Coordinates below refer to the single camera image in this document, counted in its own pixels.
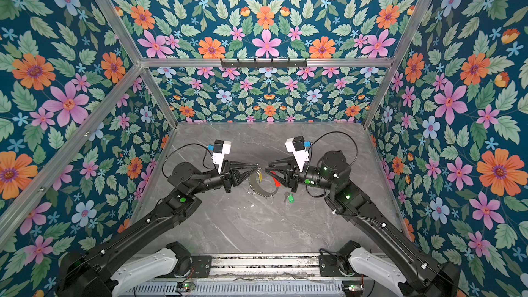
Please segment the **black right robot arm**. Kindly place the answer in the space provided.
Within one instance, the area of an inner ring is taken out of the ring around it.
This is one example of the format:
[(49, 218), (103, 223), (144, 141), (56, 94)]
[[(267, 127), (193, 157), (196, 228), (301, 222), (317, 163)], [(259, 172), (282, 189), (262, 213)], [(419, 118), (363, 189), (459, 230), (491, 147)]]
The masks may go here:
[(315, 166), (300, 166), (294, 157), (270, 162), (266, 173), (295, 192), (300, 184), (327, 191), (325, 203), (351, 222), (384, 253), (379, 258), (351, 242), (340, 253), (346, 270), (362, 274), (397, 296), (462, 296), (460, 269), (422, 252), (378, 209), (349, 176), (351, 165), (342, 151), (328, 151)]

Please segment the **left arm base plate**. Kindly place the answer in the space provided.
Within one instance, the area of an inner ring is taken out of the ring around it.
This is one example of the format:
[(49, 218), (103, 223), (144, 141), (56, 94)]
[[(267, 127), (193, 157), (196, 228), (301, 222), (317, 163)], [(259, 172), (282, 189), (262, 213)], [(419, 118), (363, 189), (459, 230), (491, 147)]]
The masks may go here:
[(158, 279), (204, 279), (208, 278), (212, 268), (213, 257), (189, 256), (178, 260), (174, 269), (168, 274), (158, 276)]

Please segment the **silver keyring with red grip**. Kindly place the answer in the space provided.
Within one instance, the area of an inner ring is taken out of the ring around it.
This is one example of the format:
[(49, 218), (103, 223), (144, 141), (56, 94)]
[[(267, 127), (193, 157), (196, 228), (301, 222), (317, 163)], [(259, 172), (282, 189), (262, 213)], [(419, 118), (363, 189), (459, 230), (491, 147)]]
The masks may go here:
[(279, 192), (280, 184), (269, 176), (263, 169), (258, 168), (262, 172), (263, 181), (259, 184), (257, 172), (253, 173), (248, 180), (249, 187), (247, 192), (249, 195), (255, 197), (262, 197), (264, 199), (273, 198)]

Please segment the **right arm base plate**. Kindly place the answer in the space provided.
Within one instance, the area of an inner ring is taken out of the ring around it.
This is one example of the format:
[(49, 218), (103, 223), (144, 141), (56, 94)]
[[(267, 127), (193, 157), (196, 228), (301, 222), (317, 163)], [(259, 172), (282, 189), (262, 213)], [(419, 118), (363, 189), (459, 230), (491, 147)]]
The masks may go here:
[(319, 273), (321, 277), (330, 278), (353, 278), (362, 277), (362, 274), (355, 272), (353, 269), (342, 269), (338, 260), (329, 254), (319, 254)]

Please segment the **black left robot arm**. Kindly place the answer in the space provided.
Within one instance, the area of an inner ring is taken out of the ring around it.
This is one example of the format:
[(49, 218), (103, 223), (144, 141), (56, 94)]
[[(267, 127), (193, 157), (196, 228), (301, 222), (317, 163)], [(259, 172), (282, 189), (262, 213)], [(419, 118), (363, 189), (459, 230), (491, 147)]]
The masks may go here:
[(201, 172), (189, 162), (178, 164), (168, 181), (173, 190), (155, 208), (112, 239), (86, 252), (69, 252), (61, 261), (57, 296), (119, 296), (154, 279), (192, 272), (191, 253), (179, 242), (133, 260), (152, 241), (185, 222), (200, 207), (197, 194), (230, 192), (258, 170), (255, 164), (224, 161), (221, 170)]

